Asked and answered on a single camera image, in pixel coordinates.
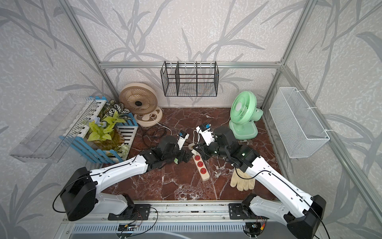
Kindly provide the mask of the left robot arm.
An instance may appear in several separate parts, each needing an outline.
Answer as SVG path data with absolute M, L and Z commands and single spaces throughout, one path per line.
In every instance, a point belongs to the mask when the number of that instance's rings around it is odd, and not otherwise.
M 133 202 L 127 196 L 105 194 L 104 190 L 125 179 L 163 168 L 170 163 L 189 162 L 192 153 L 175 137 L 164 137 L 156 147 L 141 151 L 126 161 L 108 167 L 77 169 L 58 194 L 64 214 L 77 221 L 89 214 L 112 214 L 133 217 Z

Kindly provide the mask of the beige red power strip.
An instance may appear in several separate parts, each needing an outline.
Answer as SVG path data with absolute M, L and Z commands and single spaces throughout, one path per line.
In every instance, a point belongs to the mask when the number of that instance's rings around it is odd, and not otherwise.
M 197 169 L 198 169 L 198 172 L 202 178 L 202 181 L 207 181 L 210 179 L 210 174 L 206 168 L 206 165 L 201 157 L 201 155 L 196 151 L 196 150 L 192 150 L 191 151 L 192 154 L 193 154 L 193 162 L 195 163 Z

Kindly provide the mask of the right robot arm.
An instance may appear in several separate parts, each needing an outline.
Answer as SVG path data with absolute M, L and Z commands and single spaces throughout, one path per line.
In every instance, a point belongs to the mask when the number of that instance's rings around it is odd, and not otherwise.
M 232 130 L 221 126 L 215 131 L 206 123 L 197 126 L 196 132 L 203 139 L 194 149 L 202 159 L 221 157 L 233 165 L 235 170 L 248 174 L 247 180 L 254 179 L 265 186 L 278 201 L 266 200 L 250 194 L 241 203 L 247 217 L 263 217 L 285 225 L 297 239 L 314 239 L 317 229 L 323 225 L 326 201 L 319 195 L 298 189 L 270 164 L 256 150 L 240 144 Z

